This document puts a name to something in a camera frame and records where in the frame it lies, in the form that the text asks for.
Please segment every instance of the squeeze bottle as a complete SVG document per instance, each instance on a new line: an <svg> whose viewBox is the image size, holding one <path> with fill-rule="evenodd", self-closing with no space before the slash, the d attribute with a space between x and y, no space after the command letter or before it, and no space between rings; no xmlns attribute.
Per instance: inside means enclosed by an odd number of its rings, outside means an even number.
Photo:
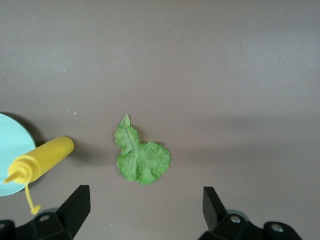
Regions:
<svg viewBox="0 0 320 240"><path fill-rule="evenodd" d="M41 206L34 204L30 197L29 183L33 183L61 162L74 150L74 142L67 136L57 137L35 150L17 157L8 169L9 177L4 184L16 182L25 184L25 193L33 215L37 214Z"/></svg>

